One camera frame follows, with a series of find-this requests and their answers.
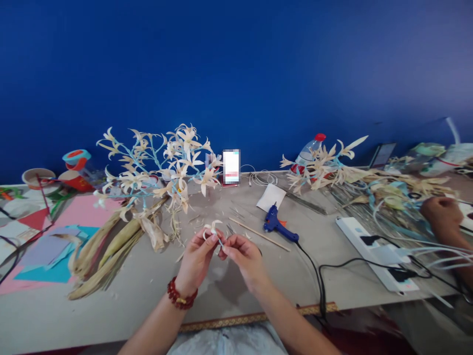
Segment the white power strip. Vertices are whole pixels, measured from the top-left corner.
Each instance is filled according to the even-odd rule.
[[[377,242],[374,242],[373,245],[368,246],[365,242],[360,238],[361,236],[370,236],[370,234],[366,231],[365,228],[353,217],[337,217],[336,223],[340,227],[343,233],[345,233],[348,240],[353,244],[356,250],[361,254],[363,259],[375,262],[380,265],[386,266],[393,266],[399,267],[398,264],[387,264],[386,259],[383,256],[387,250],[387,246],[381,246]],[[392,255],[388,259],[389,262],[392,262],[393,258],[396,258],[395,246],[391,246],[390,250],[392,250]],[[410,262],[408,257],[401,258],[397,256],[399,261]],[[407,291],[418,291],[419,286],[417,286],[414,281],[411,279],[405,280],[403,282],[398,282],[393,277],[393,275],[389,272],[388,269],[369,264],[368,265],[372,268],[376,276],[381,280],[381,282],[386,286],[389,291],[392,292],[407,292]]]

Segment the blue glue gun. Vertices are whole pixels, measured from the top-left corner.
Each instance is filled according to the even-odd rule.
[[[266,215],[266,223],[264,229],[267,232],[272,232],[274,229],[286,237],[289,241],[297,243],[299,241],[299,235],[296,233],[289,232],[281,222],[277,219],[277,206],[276,203],[271,206],[268,214]]]

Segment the hand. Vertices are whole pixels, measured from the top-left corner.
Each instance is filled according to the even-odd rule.
[[[227,239],[223,252],[224,255],[221,259],[225,260],[226,254],[238,265],[251,293],[254,294],[259,290],[263,290],[271,284],[263,264],[263,257],[256,244],[244,236],[233,234]]]
[[[187,244],[182,258],[181,268],[176,277],[176,290],[181,297],[189,297],[202,285],[208,271],[208,266],[220,239],[224,244],[225,236],[221,230],[212,234],[210,229],[203,228]]]
[[[457,202],[448,197],[432,197],[424,201],[420,212],[433,228],[458,228],[463,220]]]

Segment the orange container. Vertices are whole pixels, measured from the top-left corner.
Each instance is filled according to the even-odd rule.
[[[79,192],[93,191],[94,188],[76,170],[68,170],[59,175],[58,180]]]

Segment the plug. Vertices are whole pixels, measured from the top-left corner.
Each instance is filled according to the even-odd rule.
[[[379,239],[379,236],[361,236],[360,237],[363,243],[371,247],[375,241]]]
[[[388,271],[393,276],[393,278],[399,283],[403,283],[404,281],[417,276],[417,273],[412,270],[401,271],[395,269],[388,269]]]

